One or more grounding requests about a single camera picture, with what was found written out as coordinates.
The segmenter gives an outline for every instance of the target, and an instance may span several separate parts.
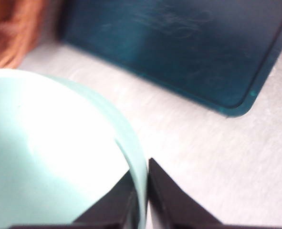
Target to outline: white countertop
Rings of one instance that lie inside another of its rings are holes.
[[[251,110],[227,118],[49,33],[19,69],[71,79],[111,101],[146,158],[222,222],[282,226],[282,53]]]

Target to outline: black object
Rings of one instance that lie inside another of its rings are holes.
[[[148,190],[155,229],[277,229],[222,224],[184,193],[154,159],[149,160]]]
[[[282,0],[68,0],[62,40],[230,116],[282,50]]]
[[[9,229],[136,229],[138,222],[136,190],[130,172],[127,172],[104,197],[72,224],[24,225]]]
[[[224,225],[184,193],[154,159],[149,160],[148,197],[155,229],[282,229]],[[67,225],[9,229],[137,229],[136,190],[129,172],[96,204]]]

